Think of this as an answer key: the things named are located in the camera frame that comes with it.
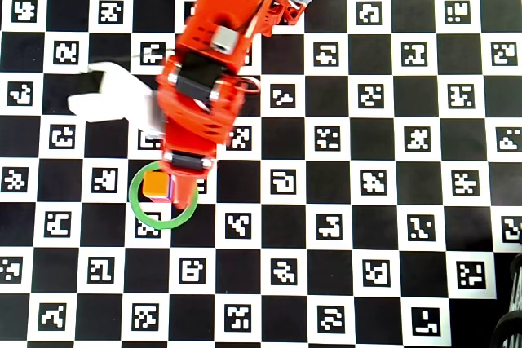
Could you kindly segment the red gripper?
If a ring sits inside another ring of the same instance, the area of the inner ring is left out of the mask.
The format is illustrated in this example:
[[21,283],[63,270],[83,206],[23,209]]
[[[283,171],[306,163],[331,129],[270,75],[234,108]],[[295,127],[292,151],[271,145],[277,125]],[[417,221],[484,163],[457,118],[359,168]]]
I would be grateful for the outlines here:
[[[247,81],[211,58],[169,58],[157,76],[157,102],[165,116],[160,167],[166,172],[208,172],[226,145],[245,102]],[[197,178],[172,174],[173,204],[186,209]]]

